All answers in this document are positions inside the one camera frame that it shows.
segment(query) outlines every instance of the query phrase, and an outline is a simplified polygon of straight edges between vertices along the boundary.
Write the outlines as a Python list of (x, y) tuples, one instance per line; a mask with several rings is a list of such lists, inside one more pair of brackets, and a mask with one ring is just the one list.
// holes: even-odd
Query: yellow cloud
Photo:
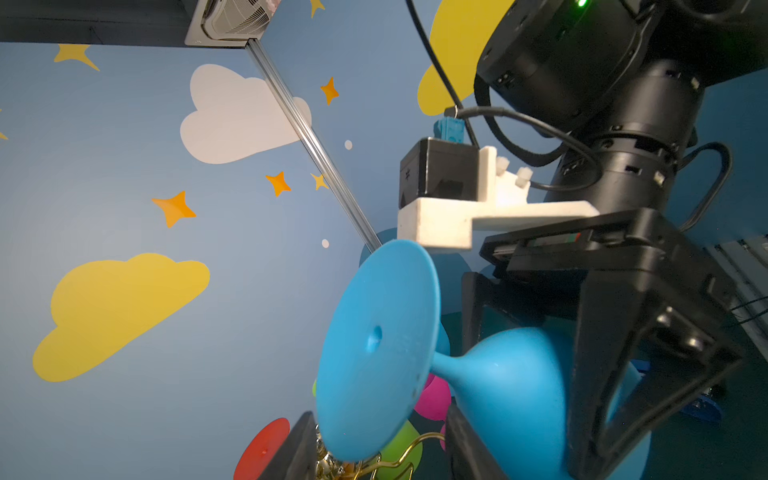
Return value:
[[(429, 40), (462, 100), (472, 94), (482, 50), (512, 3), (510, 0), (442, 0), (438, 7)], [(419, 107), (427, 115), (440, 115), (452, 105), (453, 100), (435, 67), (429, 67), (419, 84)]]
[(74, 268), (53, 292), (57, 327), (35, 350), (35, 371), (49, 382), (86, 373), (191, 302), (209, 280), (204, 264), (157, 253)]

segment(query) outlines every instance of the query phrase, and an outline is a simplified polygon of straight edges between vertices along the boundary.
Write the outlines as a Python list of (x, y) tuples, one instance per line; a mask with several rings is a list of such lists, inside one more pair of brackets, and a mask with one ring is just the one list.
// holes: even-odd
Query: red disc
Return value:
[(289, 431), (290, 423), (287, 419), (277, 419), (261, 429), (240, 457), (234, 480), (257, 480), (277, 449), (285, 442)]

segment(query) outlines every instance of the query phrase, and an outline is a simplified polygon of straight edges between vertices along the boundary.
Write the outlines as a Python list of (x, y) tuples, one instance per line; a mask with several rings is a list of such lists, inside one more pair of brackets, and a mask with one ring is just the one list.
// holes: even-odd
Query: white vent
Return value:
[(243, 46), (261, 38), (280, 0), (200, 0), (187, 32), (187, 45)]

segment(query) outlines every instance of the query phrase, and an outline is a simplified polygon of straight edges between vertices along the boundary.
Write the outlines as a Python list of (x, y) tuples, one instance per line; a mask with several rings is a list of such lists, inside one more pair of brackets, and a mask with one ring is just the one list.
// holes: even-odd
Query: metal pole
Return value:
[(339, 200), (346, 214), (349, 215), (349, 219), (357, 229), (357, 233), (366, 242), (368, 249), (373, 252), (382, 246), (381, 240), (376, 236), (376, 232), (360, 209), (360, 205), (357, 204), (357, 200), (355, 200), (352, 192), (349, 191), (349, 187), (346, 186), (344, 179), (336, 169), (336, 165), (331, 161), (325, 147), (320, 143), (320, 139), (301, 115), (296, 104), (293, 103), (293, 95), (291, 95), (287, 85), (280, 77), (280, 73), (278, 73), (275, 65), (270, 60), (269, 55), (266, 54), (261, 42), (251, 38), (246, 45), (246, 50), (248, 50), (253, 61), (256, 62), (257, 67), (261, 70), (264, 80), (270, 86), (272, 94), (277, 99), (277, 103), (280, 104), (286, 117), (288, 117), (288, 121), (293, 126), (293, 129), (296, 130), (296, 134), (301, 138), (306, 151), (310, 154), (310, 157), (328, 183), (328, 187), (336, 195), (336, 199)]

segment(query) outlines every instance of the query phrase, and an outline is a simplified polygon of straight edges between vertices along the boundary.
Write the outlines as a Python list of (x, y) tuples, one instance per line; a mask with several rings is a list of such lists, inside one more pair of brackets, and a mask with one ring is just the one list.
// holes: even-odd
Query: blue disc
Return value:
[(426, 383), (440, 327), (440, 286), (429, 254), (385, 243), (352, 278), (333, 314), (317, 373), (317, 422), (344, 462), (395, 438)]

